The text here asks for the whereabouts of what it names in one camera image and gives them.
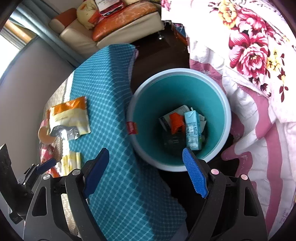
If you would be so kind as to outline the pink paper cup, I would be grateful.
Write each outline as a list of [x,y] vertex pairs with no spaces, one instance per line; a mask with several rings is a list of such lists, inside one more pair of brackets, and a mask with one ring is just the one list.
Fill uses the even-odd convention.
[[42,144],[51,145],[55,142],[56,137],[50,135],[50,128],[47,120],[41,122],[38,130],[38,138]]

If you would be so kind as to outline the light blue drink carton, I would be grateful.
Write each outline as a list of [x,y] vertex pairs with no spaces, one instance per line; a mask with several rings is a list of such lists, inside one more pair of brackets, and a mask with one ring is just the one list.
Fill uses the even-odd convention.
[[186,126],[187,147],[193,151],[199,151],[202,148],[202,135],[200,119],[195,110],[184,113]]

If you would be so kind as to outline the white ALDI paper cup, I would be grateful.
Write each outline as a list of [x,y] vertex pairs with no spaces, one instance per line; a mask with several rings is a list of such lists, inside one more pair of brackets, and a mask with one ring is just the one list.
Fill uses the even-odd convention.
[[185,131],[185,121],[184,114],[190,111],[186,105],[171,111],[170,113],[159,118],[159,122],[166,132],[171,132],[171,134],[177,133],[179,130]]

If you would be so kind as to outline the teal plastic trash bin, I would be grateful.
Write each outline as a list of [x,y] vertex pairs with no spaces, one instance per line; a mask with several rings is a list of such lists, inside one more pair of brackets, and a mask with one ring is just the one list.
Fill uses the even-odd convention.
[[134,93],[127,128],[136,153],[152,166],[183,172],[182,151],[211,161],[230,133],[231,110],[223,86],[196,70],[175,68],[146,80]]

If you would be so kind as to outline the pink red candy wrapper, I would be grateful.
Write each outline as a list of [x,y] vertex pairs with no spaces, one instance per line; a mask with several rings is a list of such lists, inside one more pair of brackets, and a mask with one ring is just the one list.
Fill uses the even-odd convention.
[[51,174],[54,178],[60,177],[61,176],[61,168],[60,168],[61,157],[60,157],[60,154],[58,153],[58,150],[55,149],[55,147],[52,145],[46,145],[43,143],[40,143],[39,150],[40,150],[41,164],[50,160],[51,158],[54,158],[57,161],[56,165],[50,168],[49,170],[47,170],[45,173]]

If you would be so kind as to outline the yellow snack wrapper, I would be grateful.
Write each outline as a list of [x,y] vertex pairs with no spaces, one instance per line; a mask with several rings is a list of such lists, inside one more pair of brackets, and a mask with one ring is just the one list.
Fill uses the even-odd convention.
[[70,151],[69,154],[61,159],[61,175],[67,176],[74,169],[81,169],[81,154]]

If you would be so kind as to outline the orange yellow snack bag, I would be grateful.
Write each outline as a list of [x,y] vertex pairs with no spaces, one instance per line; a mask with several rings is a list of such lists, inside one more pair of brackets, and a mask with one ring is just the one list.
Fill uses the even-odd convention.
[[91,133],[85,96],[50,107],[46,120],[51,137],[69,141]]

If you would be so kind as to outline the patterned bed sheet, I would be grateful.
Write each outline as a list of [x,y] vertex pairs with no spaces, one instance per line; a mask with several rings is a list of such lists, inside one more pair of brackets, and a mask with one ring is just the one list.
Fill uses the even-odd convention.
[[126,128],[132,98],[130,79],[136,56],[130,44],[104,47],[88,58],[58,87],[45,109],[85,96],[91,132],[57,143],[58,153],[79,152],[83,162],[102,148],[110,159],[90,210],[108,240],[185,240],[186,212],[171,197],[156,168],[134,153]]

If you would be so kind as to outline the orange wrapper in bin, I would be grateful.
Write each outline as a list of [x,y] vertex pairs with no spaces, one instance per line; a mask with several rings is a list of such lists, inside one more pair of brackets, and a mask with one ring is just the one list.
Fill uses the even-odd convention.
[[185,122],[184,116],[178,113],[172,113],[169,115],[170,125],[171,125],[171,134],[182,133],[185,134]]

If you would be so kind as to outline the red label on bin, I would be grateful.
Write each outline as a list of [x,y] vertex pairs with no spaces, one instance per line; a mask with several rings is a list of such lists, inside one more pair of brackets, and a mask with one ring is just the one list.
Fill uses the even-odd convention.
[[138,130],[137,130],[137,124],[133,121],[127,121],[126,122],[126,127],[129,135],[137,135]]

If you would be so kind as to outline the cream orange sofa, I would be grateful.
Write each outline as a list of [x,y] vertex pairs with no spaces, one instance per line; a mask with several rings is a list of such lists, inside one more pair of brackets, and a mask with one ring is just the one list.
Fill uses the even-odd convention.
[[78,8],[70,8],[49,22],[49,27],[71,49],[84,58],[111,45],[132,43],[162,31],[161,6],[153,1],[124,1],[125,8],[103,18],[93,29],[86,29],[77,19]]

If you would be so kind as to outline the floral pink white quilt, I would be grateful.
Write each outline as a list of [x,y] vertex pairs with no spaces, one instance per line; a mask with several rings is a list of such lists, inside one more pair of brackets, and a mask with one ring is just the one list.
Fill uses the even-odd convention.
[[229,100],[237,175],[255,187],[272,237],[295,205],[295,36],[274,1],[161,1],[184,26],[190,67]]

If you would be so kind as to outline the grey blue curtain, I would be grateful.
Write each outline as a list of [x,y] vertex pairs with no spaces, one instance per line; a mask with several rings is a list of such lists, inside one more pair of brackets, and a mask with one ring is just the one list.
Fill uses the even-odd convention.
[[36,33],[61,58],[74,67],[80,66],[85,59],[64,43],[50,27],[50,20],[58,12],[45,1],[22,1],[10,16],[10,20]]

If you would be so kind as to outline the yellow cartoon cushion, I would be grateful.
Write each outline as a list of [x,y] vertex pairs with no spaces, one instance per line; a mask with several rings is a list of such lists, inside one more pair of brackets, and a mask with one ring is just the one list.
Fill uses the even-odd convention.
[[76,11],[78,21],[88,30],[93,29],[100,19],[100,13],[95,1],[84,1]]

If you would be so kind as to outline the Hennessy bottle shaped pillow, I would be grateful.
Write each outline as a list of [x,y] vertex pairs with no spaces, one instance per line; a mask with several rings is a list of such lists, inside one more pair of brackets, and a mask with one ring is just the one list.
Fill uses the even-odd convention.
[[125,8],[122,0],[95,0],[100,15],[105,18]]

